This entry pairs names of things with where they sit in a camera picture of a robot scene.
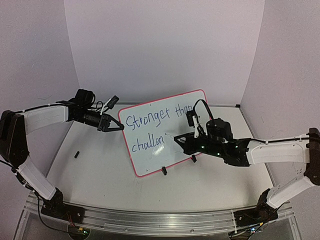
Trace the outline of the pink framed whiteboard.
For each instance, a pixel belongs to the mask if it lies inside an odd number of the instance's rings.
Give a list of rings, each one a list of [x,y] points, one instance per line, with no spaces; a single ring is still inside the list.
[[[186,113],[196,107],[201,126],[209,120],[208,112],[201,102],[206,100],[202,89],[197,89],[161,99],[128,106],[118,112],[119,121],[135,175],[139,178],[160,172],[189,156],[179,150],[179,146],[165,135],[178,136],[193,133]]]

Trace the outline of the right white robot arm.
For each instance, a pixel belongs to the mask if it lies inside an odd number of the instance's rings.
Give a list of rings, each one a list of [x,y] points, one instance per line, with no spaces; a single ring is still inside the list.
[[[281,162],[305,164],[305,170],[298,170],[290,182],[265,190],[255,207],[234,212],[239,227],[276,220],[282,204],[320,184],[320,132],[317,128],[310,128],[307,134],[296,137],[260,140],[235,139],[230,123],[221,118],[209,120],[206,128],[202,128],[196,118],[189,123],[194,127],[193,132],[173,138],[186,155],[202,153],[221,158],[234,167]]]

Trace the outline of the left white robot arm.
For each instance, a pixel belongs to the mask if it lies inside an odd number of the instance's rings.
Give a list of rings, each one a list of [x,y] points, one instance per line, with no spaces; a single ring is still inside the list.
[[[79,213],[64,203],[63,193],[36,167],[28,148],[28,135],[51,125],[78,122],[109,133],[124,125],[107,113],[119,101],[114,95],[100,109],[93,107],[96,96],[78,89],[75,97],[19,111],[5,110],[0,117],[0,155],[18,181],[44,202],[44,211],[55,218]]]

